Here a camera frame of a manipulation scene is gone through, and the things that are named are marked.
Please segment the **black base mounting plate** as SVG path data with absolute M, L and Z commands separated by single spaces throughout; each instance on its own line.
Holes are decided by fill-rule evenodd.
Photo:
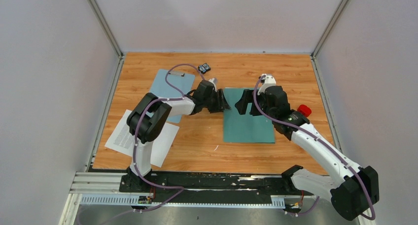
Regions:
M 153 185 L 144 192 L 123 186 L 123 176 L 119 184 L 120 192 L 152 195 L 155 202 L 168 199 L 180 188 L 184 191 L 171 200 L 173 203 L 270 204 L 272 196 L 292 196 L 299 200 L 302 196 L 311 195 L 297 190 L 281 175 L 274 174 L 152 171 L 148 176 Z

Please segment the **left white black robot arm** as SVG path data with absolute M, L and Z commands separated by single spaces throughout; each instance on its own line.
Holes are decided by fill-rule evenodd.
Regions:
M 230 110 L 223 90 L 216 79 L 202 80 L 196 89 L 177 98 L 162 98 L 147 93 L 127 118 L 129 132 L 134 138 L 132 162 L 121 184 L 138 192 L 151 186 L 151 153 L 154 141 L 162 133 L 167 119 L 177 115 L 194 115 L 207 109 L 209 113 Z

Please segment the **green file folder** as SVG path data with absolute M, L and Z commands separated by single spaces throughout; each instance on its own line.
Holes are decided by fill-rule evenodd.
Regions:
M 252 104 L 248 104 L 246 114 L 240 115 L 235 103 L 241 98 L 243 88 L 225 88 L 224 96 L 231 107 L 223 112 L 223 141 L 226 143 L 273 144 L 275 130 L 266 117 L 249 114 Z

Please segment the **aluminium frame rail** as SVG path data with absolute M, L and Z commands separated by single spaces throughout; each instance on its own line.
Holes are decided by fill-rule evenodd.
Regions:
M 128 205 L 136 212 L 163 206 L 303 209 L 303 199 L 329 201 L 345 219 L 369 209 L 375 187 L 364 172 L 340 181 L 294 166 L 280 175 L 154 171 L 144 179 L 124 173 L 78 172 L 72 194 L 93 205 Z

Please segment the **small red object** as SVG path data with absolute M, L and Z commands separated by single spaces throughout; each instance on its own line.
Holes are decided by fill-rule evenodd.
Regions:
M 311 108 L 303 104 L 298 107 L 297 111 L 300 112 L 305 117 L 309 117 L 312 114 Z

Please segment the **light blue clipboard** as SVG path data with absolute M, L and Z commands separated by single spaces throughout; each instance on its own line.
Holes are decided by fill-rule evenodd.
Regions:
M 159 98 L 170 100 L 168 101 L 168 104 L 173 108 L 170 112 L 167 122 L 180 123 L 182 115 L 182 110 L 180 108 L 181 106 L 187 105 L 185 100 L 173 101 L 173 99 L 180 99 L 182 94 L 169 84 L 173 85 L 177 89 L 181 90 L 184 94 L 186 94 L 191 90 L 194 80 L 195 76 L 192 74 L 186 74 L 177 71 L 172 71 L 170 74 L 168 74 L 168 70 L 158 70 L 149 92 L 153 93 Z

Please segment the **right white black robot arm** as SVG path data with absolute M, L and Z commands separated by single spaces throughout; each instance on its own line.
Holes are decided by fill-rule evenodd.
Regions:
M 380 198 L 379 176 L 373 167 L 360 166 L 322 137 L 304 113 L 290 107 L 281 86 L 243 90 L 235 108 L 239 114 L 245 114 L 248 104 L 252 104 L 252 116 L 265 116 L 277 132 L 304 149 L 328 173 L 321 176 L 294 165 L 283 173 L 284 192 L 309 191 L 331 202 L 348 221 L 358 216 L 375 220 L 373 206 Z

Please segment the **paper sheet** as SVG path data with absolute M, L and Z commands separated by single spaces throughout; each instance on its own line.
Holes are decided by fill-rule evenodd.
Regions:
M 117 123 L 114 131 L 105 143 L 106 148 L 120 152 L 127 156 L 132 156 L 134 146 L 134 137 L 129 132 L 129 127 L 126 124 L 130 113 L 130 110 L 125 110 L 122 118 Z M 178 130 L 178 126 L 165 123 L 162 132 L 153 142 L 150 158 L 151 165 L 162 167 Z

